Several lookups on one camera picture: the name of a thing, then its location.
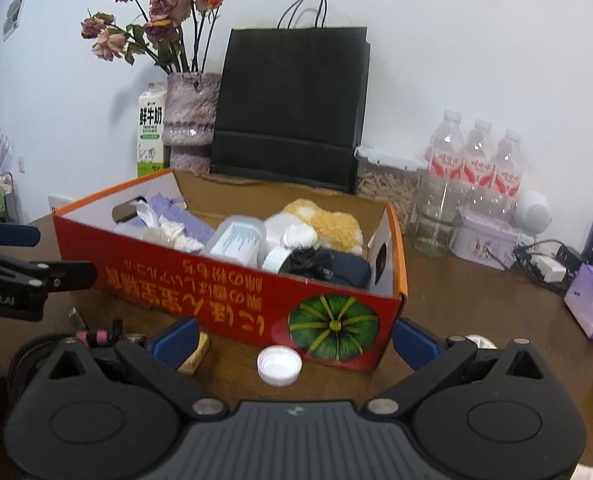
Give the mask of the white plastic bottle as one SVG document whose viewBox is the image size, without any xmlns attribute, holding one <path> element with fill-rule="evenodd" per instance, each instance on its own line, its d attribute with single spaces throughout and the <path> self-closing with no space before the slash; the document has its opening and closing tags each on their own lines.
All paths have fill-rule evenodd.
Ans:
<svg viewBox="0 0 593 480">
<path fill-rule="evenodd" d="M 265 224 L 257 218 L 230 216 L 200 252 L 203 257 L 258 269 L 266 254 Z"/>
</svg>

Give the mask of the green white milk carton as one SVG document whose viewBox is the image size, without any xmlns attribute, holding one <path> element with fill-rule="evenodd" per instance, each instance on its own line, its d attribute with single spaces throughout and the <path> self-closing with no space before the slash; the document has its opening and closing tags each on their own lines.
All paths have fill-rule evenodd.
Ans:
<svg viewBox="0 0 593 480">
<path fill-rule="evenodd" d="M 166 166 L 162 140 L 166 94 L 166 83 L 154 82 L 139 97 L 136 144 L 138 177 L 155 174 Z"/>
</svg>

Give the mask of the dark navy pouch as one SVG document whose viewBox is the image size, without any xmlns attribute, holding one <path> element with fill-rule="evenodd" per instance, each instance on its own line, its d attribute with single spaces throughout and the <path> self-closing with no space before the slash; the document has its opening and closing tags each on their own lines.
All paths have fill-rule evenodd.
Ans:
<svg viewBox="0 0 593 480">
<path fill-rule="evenodd" d="M 324 281 L 356 289 L 367 289 L 371 278 L 371 266 L 361 256 L 349 252 L 323 251 Z"/>
</svg>

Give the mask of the black paper shopping bag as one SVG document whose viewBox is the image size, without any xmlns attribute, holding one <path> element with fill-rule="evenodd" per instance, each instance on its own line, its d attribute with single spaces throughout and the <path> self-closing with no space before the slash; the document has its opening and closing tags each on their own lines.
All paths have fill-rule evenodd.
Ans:
<svg viewBox="0 0 593 480">
<path fill-rule="evenodd" d="M 274 28 L 231 31 L 220 83 L 214 174 L 356 190 L 370 61 L 364 27 L 295 28 L 301 3 Z"/>
</svg>

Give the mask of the clear glass cup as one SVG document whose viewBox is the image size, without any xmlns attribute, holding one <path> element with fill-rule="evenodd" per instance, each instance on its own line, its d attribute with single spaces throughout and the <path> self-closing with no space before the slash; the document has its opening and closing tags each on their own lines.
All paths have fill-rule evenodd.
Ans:
<svg viewBox="0 0 593 480">
<path fill-rule="evenodd" d="M 457 181 L 425 174 L 419 183 L 414 209 L 414 246 L 430 257 L 449 251 L 454 231 L 461 222 L 459 208 L 466 193 Z"/>
</svg>

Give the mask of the white tissue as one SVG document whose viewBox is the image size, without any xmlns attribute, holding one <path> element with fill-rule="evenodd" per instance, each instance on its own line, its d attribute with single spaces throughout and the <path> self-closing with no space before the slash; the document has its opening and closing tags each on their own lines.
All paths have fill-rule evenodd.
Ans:
<svg viewBox="0 0 593 480">
<path fill-rule="evenodd" d="M 173 248 L 187 254 L 200 252 L 204 248 L 199 240 L 187 235 L 182 223 L 170 221 L 162 214 L 157 214 L 148 204 L 138 203 L 136 212 L 137 217 L 144 222 L 144 227 L 137 229 L 138 240 Z"/>
</svg>

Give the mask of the right water bottle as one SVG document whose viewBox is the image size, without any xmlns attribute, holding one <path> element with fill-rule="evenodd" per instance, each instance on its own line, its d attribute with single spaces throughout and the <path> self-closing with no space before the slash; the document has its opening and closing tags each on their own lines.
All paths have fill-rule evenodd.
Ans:
<svg viewBox="0 0 593 480">
<path fill-rule="evenodd" d="M 521 136 L 515 130 L 507 129 L 499 141 L 494 157 L 492 180 L 493 214 L 496 218 L 507 220 L 510 206 L 521 186 L 525 173 L 525 154 L 521 148 Z"/>
</svg>

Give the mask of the white tissue ball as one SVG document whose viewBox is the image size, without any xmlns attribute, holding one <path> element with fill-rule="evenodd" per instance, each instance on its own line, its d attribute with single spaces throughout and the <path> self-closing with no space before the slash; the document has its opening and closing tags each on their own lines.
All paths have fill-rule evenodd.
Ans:
<svg viewBox="0 0 593 480">
<path fill-rule="evenodd" d="M 305 223 L 295 223 L 288 226 L 281 237 L 281 245 L 290 250 L 310 249 L 317 243 L 316 230 Z"/>
</svg>

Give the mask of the water bottle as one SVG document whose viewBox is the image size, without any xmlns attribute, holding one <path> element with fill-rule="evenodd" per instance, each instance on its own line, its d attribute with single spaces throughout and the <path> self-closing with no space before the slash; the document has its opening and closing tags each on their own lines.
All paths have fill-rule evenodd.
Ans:
<svg viewBox="0 0 593 480">
<path fill-rule="evenodd" d="M 423 180 L 428 205 L 446 216 L 453 214 L 461 201 L 463 146 L 461 113 L 446 110 L 426 149 L 428 172 Z"/>
<path fill-rule="evenodd" d="M 521 136 L 515 130 L 507 129 L 499 141 L 494 157 L 492 180 L 493 214 L 496 218 L 507 220 L 510 206 L 521 186 L 525 173 L 525 154 L 521 148 Z"/>
<path fill-rule="evenodd" d="M 470 209 L 486 214 L 490 206 L 489 187 L 494 172 L 490 133 L 492 124 L 478 118 L 463 148 L 461 180 L 469 186 Z"/>
</svg>

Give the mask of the white round speaker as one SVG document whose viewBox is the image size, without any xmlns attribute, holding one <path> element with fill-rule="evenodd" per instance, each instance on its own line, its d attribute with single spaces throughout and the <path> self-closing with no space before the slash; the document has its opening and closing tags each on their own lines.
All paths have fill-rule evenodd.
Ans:
<svg viewBox="0 0 593 480">
<path fill-rule="evenodd" d="M 521 192 L 513 207 L 513 223 L 532 236 L 545 232 L 551 225 L 551 207 L 546 197 L 535 191 Z"/>
</svg>

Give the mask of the white power adapter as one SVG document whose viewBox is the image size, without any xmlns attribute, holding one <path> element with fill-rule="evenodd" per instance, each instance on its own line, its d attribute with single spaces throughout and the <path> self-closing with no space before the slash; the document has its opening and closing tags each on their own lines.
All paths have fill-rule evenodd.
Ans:
<svg viewBox="0 0 593 480">
<path fill-rule="evenodd" d="M 531 255 L 530 263 L 546 284 L 562 283 L 567 276 L 566 267 L 551 256 Z"/>
</svg>

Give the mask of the yellow white plush toy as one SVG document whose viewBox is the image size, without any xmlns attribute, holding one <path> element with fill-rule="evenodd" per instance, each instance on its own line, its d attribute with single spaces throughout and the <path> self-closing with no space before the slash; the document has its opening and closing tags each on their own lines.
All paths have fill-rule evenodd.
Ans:
<svg viewBox="0 0 593 480">
<path fill-rule="evenodd" d="M 363 254 L 364 237 L 359 222 L 351 214 L 323 209 L 311 200 L 294 200 L 264 221 L 267 249 L 286 249 L 281 245 L 282 234 L 295 223 L 305 223 L 316 230 L 318 243 L 313 248 Z"/>
</svg>

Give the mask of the floral tin box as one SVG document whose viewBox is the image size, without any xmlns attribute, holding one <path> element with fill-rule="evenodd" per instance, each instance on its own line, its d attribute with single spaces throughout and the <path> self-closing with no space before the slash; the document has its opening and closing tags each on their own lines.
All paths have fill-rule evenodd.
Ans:
<svg viewBox="0 0 593 480">
<path fill-rule="evenodd" d="M 507 222 L 473 211 L 461 217 L 449 249 L 457 258 L 507 271 L 515 264 L 513 251 L 522 240 L 522 233 Z"/>
</svg>

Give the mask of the dried rose bouquet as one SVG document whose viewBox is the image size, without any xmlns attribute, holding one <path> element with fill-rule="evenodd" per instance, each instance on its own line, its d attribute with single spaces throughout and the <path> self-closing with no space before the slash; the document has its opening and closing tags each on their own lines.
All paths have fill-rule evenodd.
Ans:
<svg viewBox="0 0 593 480">
<path fill-rule="evenodd" d="M 110 13 L 89 13 L 80 36 L 92 42 L 91 52 L 106 62 L 134 64 L 146 55 L 167 75 L 202 74 L 216 20 L 225 0 L 112 0 L 134 3 L 139 16 L 118 24 Z"/>
</svg>

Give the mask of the left water bottle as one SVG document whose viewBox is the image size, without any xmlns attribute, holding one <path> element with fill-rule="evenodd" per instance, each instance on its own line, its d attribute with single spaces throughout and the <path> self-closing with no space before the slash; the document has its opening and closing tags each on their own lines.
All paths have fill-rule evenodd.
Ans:
<svg viewBox="0 0 593 480">
<path fill-rule="evenodd" d="M 461 201 L 463 146 L 461 113 L 446 110 L 426 149 L 428 172 L 423 180 L 428 205 L 446 216 L 453 214 Z"/>
</svg>

